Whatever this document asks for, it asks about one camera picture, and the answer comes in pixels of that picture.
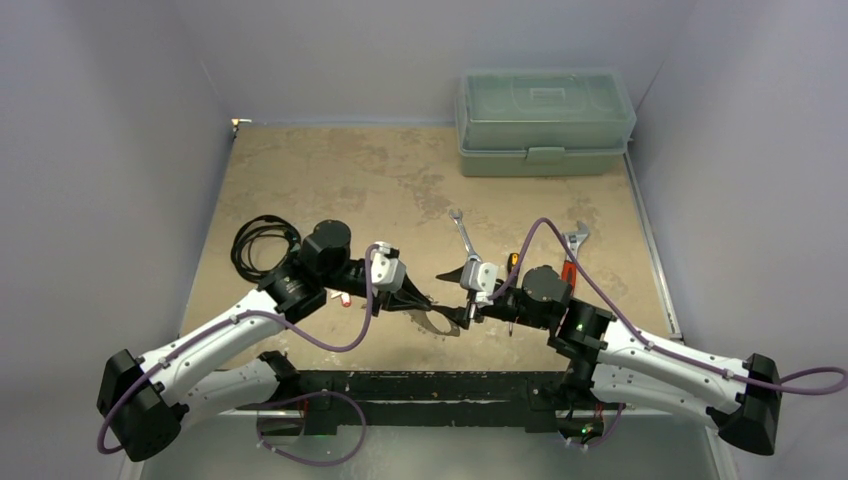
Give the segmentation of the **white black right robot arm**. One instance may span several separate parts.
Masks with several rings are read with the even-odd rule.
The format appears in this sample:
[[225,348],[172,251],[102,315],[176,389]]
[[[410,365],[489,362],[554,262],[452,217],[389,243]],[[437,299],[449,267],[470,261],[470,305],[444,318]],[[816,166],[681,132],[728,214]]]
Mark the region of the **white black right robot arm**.
[[570,361],[561,381],[569,404],[625,403],[675,413],[738,449],[774,454],[782,396],[773,388],[779,374],[771,358],[722,357],[631,330],[612,312],[574,298],[549,265],[527,271],[518,286],[498,279],[491,263],[438,278],[468,292],[468,306],[438,309],[462,327],[491,318],[547,331],[548,346]]

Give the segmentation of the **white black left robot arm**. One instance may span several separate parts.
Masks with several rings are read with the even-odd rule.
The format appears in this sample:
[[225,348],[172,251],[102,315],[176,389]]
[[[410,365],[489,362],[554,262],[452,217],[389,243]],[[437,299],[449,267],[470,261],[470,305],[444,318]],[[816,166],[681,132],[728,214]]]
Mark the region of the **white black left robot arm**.
[[[289,331],[325,351],[345,353],[364,341],[381,312],[431,310],[432,301],[409,278],[392,244],[376,241],[354,259],[351,229],[342,221],[321,221],[303,236],[280,217],[263,220],[280,227],[288,249],[270,270],[249,271],[248,229],[239,230],[230,259],[253,289],[183,337],[141,355],[122,349],[106,361],[96,400],[102,416],[96,437],[100,454],[144,461],[168,447],[191,421],[244,405],[292,405],[297,371],[283,354],[270,352],[233,370],[222,367],[266,338]],[[345,345],[324,342],[297,325],[327,303],[329,291],[365,301],[361,329]]]

